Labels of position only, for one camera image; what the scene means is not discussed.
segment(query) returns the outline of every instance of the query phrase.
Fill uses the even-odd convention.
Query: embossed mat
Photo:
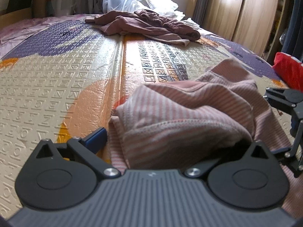
[[[182,48],[140,36],[104,37],[80,21],[55,24],[18,45],[0,61],[1,215],[21,208],[14,181],[40,139],[66,142],[107,127],[111,110],[139,84],[193,80],[232,52],[223,44]],[[268,75],[270,66],[260,72],[266,63],[249,55],[243,65],[258,75],[261,94],[284,86]],[[289,118],[275,114],[289,134]],[[107,150],[98,155],[109,162]]]

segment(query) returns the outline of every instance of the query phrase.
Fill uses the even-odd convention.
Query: metal bolt
[[[186,170],[186,174],[191,176],[191,177],[196,177],[198,175],[200,175],[201,170],[198,168],[189,168]]]
[[[284,154],[284,156],[285,156],[286,158],[289,158],[289,157],[290,157],[290,152],[286,152],[286,153]]]
[[[103,173],[109,177],[114,177],[118,175],[119,171],[116,168],[106,168]]]

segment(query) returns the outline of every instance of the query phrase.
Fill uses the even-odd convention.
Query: gray ribbed panel
[[[14,227],[290,227],[282,209],[242,212],[212,198],[203,183],[177,170],[128,170],[105,180],[87,201],[59,212],[24,208],[9,222]]]

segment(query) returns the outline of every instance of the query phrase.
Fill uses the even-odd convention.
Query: black circular joint cover
[[[61,210],[84,201],[97,178],[88,166],[47,157],[27,161],[15,183],[23,205],[40,210]]]
[[[240,160],[215,167],[208,176],[211,191],[220,200],[237,208],[279,206],[288,193],[289,182],[267,148],[259,153],[265,152],[265,156],[254,157],[254,150],[249,149]]]

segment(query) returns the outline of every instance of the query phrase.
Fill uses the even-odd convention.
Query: silver screw
[[[198,175],[200,175],[201,170],[198,168],[189,168],[186,170],[186,174],[191,176],[191,177],[196,177]]]
[[[103,173],[109,177],[118,175],[119,171],[116,168],[106,168]]]

